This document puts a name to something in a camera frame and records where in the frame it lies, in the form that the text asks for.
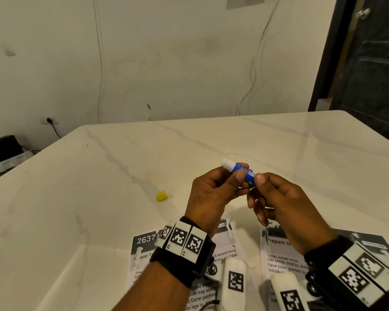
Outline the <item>person's left hand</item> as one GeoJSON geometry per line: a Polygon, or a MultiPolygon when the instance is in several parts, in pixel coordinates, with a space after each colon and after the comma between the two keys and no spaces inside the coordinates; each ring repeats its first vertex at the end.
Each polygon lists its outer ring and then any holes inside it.
{"type": "Polygon", "coordinates": [[[218,181],[225,173],[223,167],[214,168],[194,179],[185,211],[185,216],[197,224],[212,238],[217,230],[226,205],[232,200],[218,196],[218,181]]]}

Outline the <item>person's right hand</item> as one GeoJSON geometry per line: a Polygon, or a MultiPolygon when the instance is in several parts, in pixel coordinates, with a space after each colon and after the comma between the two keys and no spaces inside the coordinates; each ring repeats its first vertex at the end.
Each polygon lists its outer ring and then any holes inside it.
{"type": "Polygon", "coordinates": [[[264,199],[254,187],[247,204],[264,227],[270,220],[278,222],[301,255],[338,238],[300,186],[274,173],[262,174],[270,183],[269,196],[264,199]]]}

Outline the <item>blue glue stick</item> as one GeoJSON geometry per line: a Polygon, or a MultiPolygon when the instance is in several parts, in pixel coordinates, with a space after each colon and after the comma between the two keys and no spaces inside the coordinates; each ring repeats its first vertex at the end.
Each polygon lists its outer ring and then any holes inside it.
{"type": "Polygon", "coordinates": [[[227,158],[224,158],[221,166],[226,169],[230,173],[234,173],[238,170],[245,170],[246,171],[246,177],[244,182],[248,183],[250,187],[255,187],[255,173],[253,173],[251,170],[248,168],[240,165],[237,162],[231,161],[227,158]]]}

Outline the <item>person's left forearm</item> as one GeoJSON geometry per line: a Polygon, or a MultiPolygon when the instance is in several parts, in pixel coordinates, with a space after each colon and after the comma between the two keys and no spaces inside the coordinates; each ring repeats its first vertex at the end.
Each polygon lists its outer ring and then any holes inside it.
{"type": "Polygon", "coordinates": [[[184,311],[195,275],[183,266],[150,262],[112,311],[184,311]]]}

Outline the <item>printed paper sheet with photo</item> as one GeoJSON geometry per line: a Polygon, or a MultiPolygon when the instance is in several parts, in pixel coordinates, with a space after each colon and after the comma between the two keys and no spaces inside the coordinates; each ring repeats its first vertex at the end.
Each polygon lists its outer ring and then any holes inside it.
{"type": "MultiPolygon", "coordinates": [[[[389,243],[383,236],[351,230],[333,230],[338,235],[345,236],[353,242],[360,242],[375,257],[389,265],[389,243]]],[[[309,271],[309,267],[304,257],[291,246],[282,227],[276,223],[271,223],[262,231],[260,262],[262,282],[264,283],[262,295],[267,311],[281,311],[270,277],[272,275],[278,276],[283,272],[291,272],[295,275],[310,311],[341,311],[338,306],[333,306],[332,302],[323,297],[313,296],[308,291],[308,281],[305,275],[309,271]]]]}

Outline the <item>white cylinder with marker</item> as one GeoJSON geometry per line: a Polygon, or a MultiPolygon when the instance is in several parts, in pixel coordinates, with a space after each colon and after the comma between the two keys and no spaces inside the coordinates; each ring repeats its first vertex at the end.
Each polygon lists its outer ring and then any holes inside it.
{"type": "Polygon", "coordinates": [[[246,310],[247,266],[241,259],[226,257],[223,260],[223,276],[218,291],[218,311],[246,310]]]}
{"type": "Polygon", "coordinates": [[[276,273],[270,276],[280,311],[311,311],[304,287],[292,272],[276,273]]]}

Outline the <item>dark door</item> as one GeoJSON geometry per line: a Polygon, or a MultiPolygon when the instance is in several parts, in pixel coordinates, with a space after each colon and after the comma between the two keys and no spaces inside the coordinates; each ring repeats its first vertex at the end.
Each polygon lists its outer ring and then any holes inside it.
{"type": "Polygon", "coordinates": [[[389,0],[336,0],[308,111],[327,98],[389,140],[389,0]]]}

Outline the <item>white box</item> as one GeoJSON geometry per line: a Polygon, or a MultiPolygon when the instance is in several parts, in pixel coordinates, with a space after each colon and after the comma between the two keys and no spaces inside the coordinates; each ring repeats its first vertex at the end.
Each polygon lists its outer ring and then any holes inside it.
{"type": "Polygon", "coordinates": [[[27,161],[29,158],[33,156],[34,154],[32,152],[25,151],[20,155],[11,157],[7,160],[0,162],[0,174],[19,166],[21,163],[27,161]]]}

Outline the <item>black box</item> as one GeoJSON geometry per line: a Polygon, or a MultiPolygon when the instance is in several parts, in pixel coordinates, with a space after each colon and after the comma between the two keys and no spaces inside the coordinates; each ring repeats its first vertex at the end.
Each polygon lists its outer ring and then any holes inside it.
{"type": "Polygon", "coordinates": [[[15,135],[5,135],[0,137],[0,162],[23,153],[23,148],[17,141],[15,135]]]}

